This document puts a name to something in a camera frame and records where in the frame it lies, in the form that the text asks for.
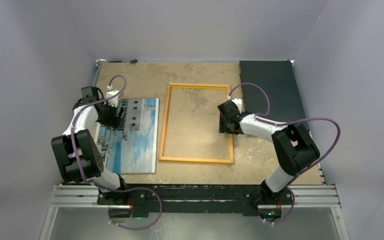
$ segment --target wall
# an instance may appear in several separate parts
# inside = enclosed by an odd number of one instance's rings
[[[53,184],[51,149],[94,59],[63,0],[0,0],[0,239],[38,239]]]
[[[69,0],[94,57],[294,59],[327,0]]]
[[[294,68],[307,115],[342,127],[322,167],[351,238],[384,239],[384,0],[329,1]],[[334,127],[311,128],[326,150]]]

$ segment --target beige table surface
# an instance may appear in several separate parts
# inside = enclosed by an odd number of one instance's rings
[[[160,146],[168,83],[226,84],[233,88],[241,81],[238,63],[138,62],[131,64],[106,62],[102,66],[96,86],[105,93],[111,77],[117,74],[122,74],[127,78],[123,98],[159,98],[157,150]],[[120,89],[122,85],[121,78],[113,82],[115,89]],[[186,94],[193,97],[190,92],[186,92]],[[236,90],[232,96],[242,98],[241,90]],[[203,100],[203,102],[211,104],[213,102],[209,98]],[[176,102],[177,106],[182,104],[182,101]],[[217,105],[209,107],[217,112]],[[190,112],[196,111],[195,108],[184,108],[183,111],[189,111],[189,118],[201,118],[199,114],[190,114]],[[173,112],[172,114],[174,118],[178,118],[176,114],[180,113]],[[193,139],[191,138],[188,144],[193,144]],[[155,173],[125,174],[123,177],[127,183],[260,184],[279,165],[273,145],[260,138],[235,135],[233,153],[234,163],[230,165],[157,160]],[[319,171],[315,167],[294,182],[294,184],[300,185],[320,185],[321,183]]]

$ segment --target poster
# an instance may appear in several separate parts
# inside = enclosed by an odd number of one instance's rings
[[[121,99],[122,129],[100,125],[95,142],[105,167],[116,174],[155,173],[157,158],[158,98]]]

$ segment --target blue sky in picture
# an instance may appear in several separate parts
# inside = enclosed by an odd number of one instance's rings
[[[155,106],[156,101],[155,98],[146,98],[144,104]],[[113,139],[106,165],[108,170],[118,174],[153,173],[157,150],[154,149],[155,120],[155,108],[145,107],[140,120],[140,130],[129,132],[127,140],[121,135]]]

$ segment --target wooden picture frame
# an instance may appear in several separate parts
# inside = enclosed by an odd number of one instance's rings
[[[194,83],[168,83],[167,96],[165,99],[164,120],[162,121],[162,134],[161,142],[159,145],[159,160],[171,162],[192,162],[192,163],[211,163],[211,164],[233,164],[233,137],[232,134],[227,136],[227,159],[214,159],[214,158],[193,158],[193,157],[172,157],[164,156],[166,148],[167,126],[169,121],[169,111],[171,103],[172,89],[206,89],[206,90],[224,90],[226,97],[231,88],[229,85],[223,84],[194,84]]]

